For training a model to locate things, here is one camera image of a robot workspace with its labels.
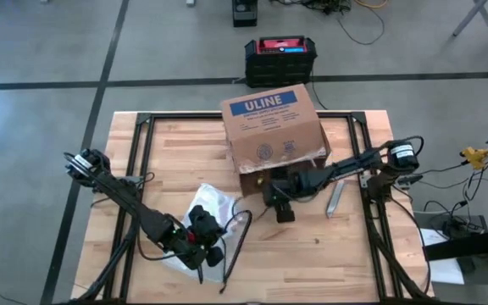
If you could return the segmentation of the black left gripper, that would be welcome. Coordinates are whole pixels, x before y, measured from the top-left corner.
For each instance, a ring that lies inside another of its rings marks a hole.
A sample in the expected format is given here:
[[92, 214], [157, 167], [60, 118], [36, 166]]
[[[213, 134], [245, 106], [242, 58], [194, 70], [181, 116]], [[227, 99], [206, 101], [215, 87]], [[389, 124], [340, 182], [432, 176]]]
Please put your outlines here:
[[191, 224], [173, 231], [168, 250], [188, 269], [199, 269], [204, 261], [208, 267], [215, 267], [224, 257], [216, 243], [225, 230], [201, 205], [194, 206], [188, 216]]

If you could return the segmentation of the brown cardboard shipping box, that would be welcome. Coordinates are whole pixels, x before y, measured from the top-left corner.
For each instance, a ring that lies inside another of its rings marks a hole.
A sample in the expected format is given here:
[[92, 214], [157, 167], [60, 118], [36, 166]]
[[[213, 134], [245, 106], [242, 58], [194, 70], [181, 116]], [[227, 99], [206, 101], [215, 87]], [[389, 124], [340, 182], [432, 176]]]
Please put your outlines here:
[[258, 178], [279, 167], [323, 167], [330, 144], [303, 84], [224, 100], [226, 140], [245, 196], [259, 193]]

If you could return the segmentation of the red and black toolbox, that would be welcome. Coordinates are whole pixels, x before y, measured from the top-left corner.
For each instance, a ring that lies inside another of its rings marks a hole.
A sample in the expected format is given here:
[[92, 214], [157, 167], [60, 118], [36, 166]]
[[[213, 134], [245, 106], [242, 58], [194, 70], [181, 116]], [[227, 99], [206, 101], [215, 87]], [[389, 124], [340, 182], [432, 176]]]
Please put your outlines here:
[[283, 87], [310, 81], [317, 58], [315, 42], [305, 36], [274, 36], [245, 46], [245, 81], [250, 87]]

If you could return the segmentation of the black power adapter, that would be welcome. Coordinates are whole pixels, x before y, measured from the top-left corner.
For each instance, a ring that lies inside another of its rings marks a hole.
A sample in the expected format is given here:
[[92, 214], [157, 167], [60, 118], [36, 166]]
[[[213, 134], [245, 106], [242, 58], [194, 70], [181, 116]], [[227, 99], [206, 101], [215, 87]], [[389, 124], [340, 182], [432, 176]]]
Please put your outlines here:
[[441, 231], [449, 240], [475, 235], [475, 230], [467, 220], [457, 218], [446, 220], [441, 226]]

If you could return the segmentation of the white paper sheet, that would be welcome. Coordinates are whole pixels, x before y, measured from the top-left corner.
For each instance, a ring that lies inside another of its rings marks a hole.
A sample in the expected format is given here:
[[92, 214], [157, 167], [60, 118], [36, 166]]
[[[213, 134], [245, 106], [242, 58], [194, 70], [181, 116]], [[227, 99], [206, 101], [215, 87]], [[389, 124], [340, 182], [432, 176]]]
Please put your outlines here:
[[[424, 245], [430, 246], [447, 241], [447, 238], [436, 230], [420, 229]], [[463, 272], [455, 258], [430, 261], [431, 281], [447, 284], [463, 285]]]

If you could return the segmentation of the small black floor device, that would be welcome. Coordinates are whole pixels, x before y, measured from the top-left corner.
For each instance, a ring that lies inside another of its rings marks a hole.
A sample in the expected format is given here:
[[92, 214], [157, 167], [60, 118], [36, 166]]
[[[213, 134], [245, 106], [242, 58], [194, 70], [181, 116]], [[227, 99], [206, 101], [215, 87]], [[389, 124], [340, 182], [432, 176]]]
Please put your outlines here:
[[256, 26], [258, 21], [258, 0], [232, 0], [234, 27]]

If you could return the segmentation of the black cart crossbar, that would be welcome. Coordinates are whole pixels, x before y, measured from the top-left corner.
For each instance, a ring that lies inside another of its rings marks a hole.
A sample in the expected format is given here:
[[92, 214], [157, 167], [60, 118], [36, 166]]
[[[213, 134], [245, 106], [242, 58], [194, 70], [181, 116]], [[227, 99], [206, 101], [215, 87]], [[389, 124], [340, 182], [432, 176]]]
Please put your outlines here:
[[429, 261], [488, 254], [488, 232], [424, 246]]

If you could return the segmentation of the grey equipment cart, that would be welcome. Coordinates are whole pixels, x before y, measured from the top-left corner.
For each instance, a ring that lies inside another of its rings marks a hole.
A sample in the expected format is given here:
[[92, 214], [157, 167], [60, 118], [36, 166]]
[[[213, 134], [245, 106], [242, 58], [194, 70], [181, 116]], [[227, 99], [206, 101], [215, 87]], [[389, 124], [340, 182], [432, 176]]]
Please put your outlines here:
[[[441, 226], [448, 219], [467, 220], [475, 235], [488, 232], [488, 224], [482, 215], [453, 215], [447, 212], [417, 212], [416, 219], [420, 229], [432, 229], [442, 234]], [[460, 286], [488, 286], [488, 254], [455, 258], [463, 272], [464, 284]]]

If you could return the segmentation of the black aluminium table frame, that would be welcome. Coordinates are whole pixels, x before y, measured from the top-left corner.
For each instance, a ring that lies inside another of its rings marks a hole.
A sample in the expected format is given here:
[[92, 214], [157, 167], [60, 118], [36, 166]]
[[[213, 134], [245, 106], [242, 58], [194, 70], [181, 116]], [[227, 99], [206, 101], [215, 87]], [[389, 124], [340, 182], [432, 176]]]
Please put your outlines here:
[[[182, 216], [201, 183], [236, 195], [239, 179], [227, 152], [221, 114], [150, 112], [147, 124], [137, 113], [113, 116], [106, 154], [112, 169], [130, 166], [131, 143], [152, 136], [149, 159], [142, 165], [155, 174], [144, 200], [152, 208]], [[230, 253], [220, 269], [202, 280], [158, 259], [150, 242], [132, 247], [115, 272], [111, 297], [85, 301], [82, 295], [109, 259], [118, 208], [110, 202], [90, 211], [75, 286], [69, 305], [203, 305], [203, 304], [378, 304], [426, 305], [433, 291], [426, 285], [427, 263], [419, 231], [409, 218], [410, 202], [396, 194], [390, 207], [377, 210], [363, 198], [358, 176], [350, 176], [331, 218], [325, 215], [330, 190], [308, 203], [294, 203], [297, 216], [280, 224], [259, 195], [240, 202], [254, 218], [244, 241], [226, 239]]]

